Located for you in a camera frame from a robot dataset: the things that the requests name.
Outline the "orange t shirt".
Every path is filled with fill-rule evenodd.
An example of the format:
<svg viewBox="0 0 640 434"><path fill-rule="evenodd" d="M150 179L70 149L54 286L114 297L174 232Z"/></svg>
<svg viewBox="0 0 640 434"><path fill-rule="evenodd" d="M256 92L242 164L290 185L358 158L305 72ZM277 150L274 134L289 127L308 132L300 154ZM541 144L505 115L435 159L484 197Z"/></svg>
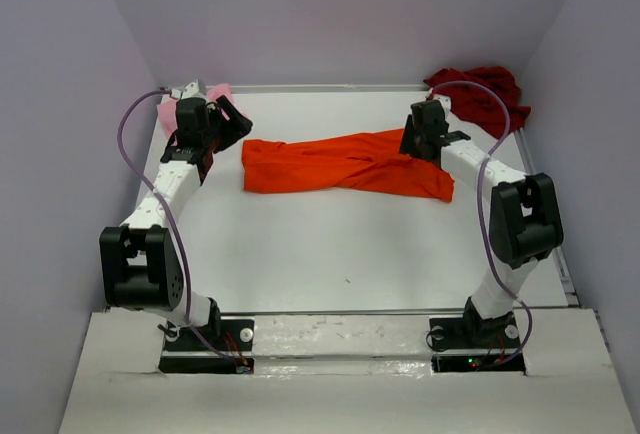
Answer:
<svg viewBox="0 0 640 434"><path fill-rule="evenodd" d="M333 188L450 203L454 180L433 163L399 152L401 129L286 143L243 143L244 189L284 194Z"/></svg>

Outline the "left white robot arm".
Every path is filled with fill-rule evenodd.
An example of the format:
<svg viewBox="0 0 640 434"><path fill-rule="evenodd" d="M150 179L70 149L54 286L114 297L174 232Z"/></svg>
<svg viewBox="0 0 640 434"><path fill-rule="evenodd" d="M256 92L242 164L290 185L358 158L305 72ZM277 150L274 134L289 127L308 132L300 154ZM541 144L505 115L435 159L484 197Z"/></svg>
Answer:
<svg viewBox="0 0 640 434"><path fill-rule="evenodd" d="M99 237L103 286L110 307L156 314L209 349L221 337L217 302L195 293L178 219L204 183L214 156L246 137L253 123L226 95L184 94L154 179L136 174L148 192L118 226Z"/></svg>

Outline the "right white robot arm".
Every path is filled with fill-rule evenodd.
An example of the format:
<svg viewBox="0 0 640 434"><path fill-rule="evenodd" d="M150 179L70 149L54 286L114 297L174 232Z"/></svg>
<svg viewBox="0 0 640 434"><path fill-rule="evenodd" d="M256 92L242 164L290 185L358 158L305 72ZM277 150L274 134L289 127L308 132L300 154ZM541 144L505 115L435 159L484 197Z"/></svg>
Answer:
<svg viewBox="0 0 640 434"><path fill-rule="evenodd" d="M446 120L444 97L410 106L400 152L430 161L473 187L489 262L461 317L445 321L441 340L483 347L511 325L527 277L564 240L555 186L546 174L526 174L483 151Z"/></svg>

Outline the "pink t shirt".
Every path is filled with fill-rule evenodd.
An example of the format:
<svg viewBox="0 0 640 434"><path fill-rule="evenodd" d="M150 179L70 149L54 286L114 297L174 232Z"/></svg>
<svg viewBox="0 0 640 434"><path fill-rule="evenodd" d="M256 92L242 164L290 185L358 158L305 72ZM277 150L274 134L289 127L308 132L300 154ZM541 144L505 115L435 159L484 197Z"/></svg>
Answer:
<svg viewBox="0 0 640 434"><path fill-rule="evenodd" d="M206 93L206 99L208 101L215 101L220 96L226 96L229 101L234 102L230 85L227 83L215 85ZM176 104L176 99L168 97L156 106L157 118L166 137L169 137L177 129Z"/></svg>

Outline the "dark red t shirt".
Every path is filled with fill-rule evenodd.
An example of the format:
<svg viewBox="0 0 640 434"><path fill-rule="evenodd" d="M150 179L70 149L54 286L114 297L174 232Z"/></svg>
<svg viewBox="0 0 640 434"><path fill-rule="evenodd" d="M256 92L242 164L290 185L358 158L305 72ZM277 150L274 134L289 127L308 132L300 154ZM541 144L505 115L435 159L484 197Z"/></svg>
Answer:
<svg viewBox="0 0 640 434"><path fill-rule="evenodd" d="M445 68L425 78L424 83L451 99L452 110L459 119L475 124L495 139L502 136L505 128L498 99L509 114L510 133L523 128L531 113L531 108L521 103L522 90L515 76L501 66L467 71Z"/></svg>

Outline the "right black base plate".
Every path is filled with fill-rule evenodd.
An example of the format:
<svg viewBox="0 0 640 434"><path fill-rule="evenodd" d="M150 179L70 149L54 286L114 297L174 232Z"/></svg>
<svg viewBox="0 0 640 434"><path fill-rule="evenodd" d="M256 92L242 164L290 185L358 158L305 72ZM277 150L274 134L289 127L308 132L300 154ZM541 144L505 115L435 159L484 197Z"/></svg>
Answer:
<svg viewBox="0 0 640 434"><path fill-rule="evenodd" d="M473 340L465 331L461 317L432 318L425 343L432 352L431 368L435 374L526 373L522 353L507 361L520 347L519 330L513 314L501 327L492 328L479 340Z"/></svg>

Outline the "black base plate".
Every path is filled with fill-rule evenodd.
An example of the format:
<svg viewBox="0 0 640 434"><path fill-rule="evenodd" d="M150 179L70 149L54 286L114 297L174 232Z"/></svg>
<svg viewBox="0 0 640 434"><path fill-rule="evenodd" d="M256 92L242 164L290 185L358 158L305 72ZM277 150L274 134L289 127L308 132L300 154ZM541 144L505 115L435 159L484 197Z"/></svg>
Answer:
<svg viewBox="0 0 640 434"><path fill-rule="evenodd" d="M431 368L435 374L526 373L522 353L507 361L520 347L519 330L513 314L501 327L492 328L479 340L473 340L465 331L461 317L432 318L425 343L432 352Z"/></svg>
<svg viewBox="0 0 640 434"><path fill-rule="evenodd" d="M223 317L220 334L210 328L178 328L159 324L163 346L159 370L165 374L250 375L254 373L255 319Z"/></svg>

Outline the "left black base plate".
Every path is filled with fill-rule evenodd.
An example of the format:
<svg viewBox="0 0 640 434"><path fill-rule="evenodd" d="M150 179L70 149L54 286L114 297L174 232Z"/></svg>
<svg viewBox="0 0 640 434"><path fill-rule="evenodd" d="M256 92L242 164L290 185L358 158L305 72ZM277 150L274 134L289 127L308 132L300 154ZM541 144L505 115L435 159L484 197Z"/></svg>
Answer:
<svg viewBox="0 0 640 434"><path fill-rule="evenodd" d="M223 317L220 334L210 328L178 328L159 324L163 346L159 370L165 374L250 375L254 373L255 319Z"/></svg>

